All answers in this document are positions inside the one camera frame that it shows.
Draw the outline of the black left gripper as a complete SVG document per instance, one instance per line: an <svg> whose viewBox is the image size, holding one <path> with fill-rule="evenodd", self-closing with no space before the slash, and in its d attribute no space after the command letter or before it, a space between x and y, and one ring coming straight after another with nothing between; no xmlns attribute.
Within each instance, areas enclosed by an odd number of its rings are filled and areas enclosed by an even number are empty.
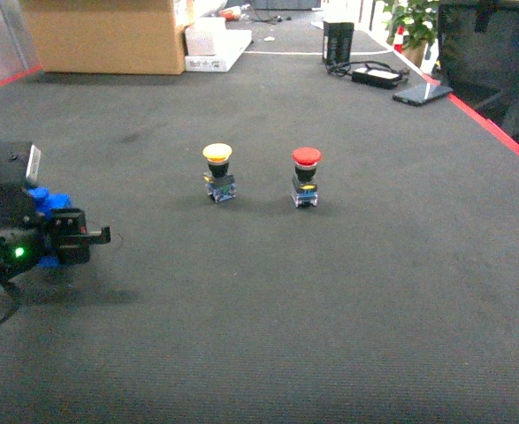
<svg viewBox="0 0 519 424"><path fill-rule="evenodd" d="M50 219L35 210L41 150L31 141L0 141L0 285L37 266L48 253L59 266L90 261L91 245L111 242L111 228L88 231L80 208L55 209Z"/></svg>

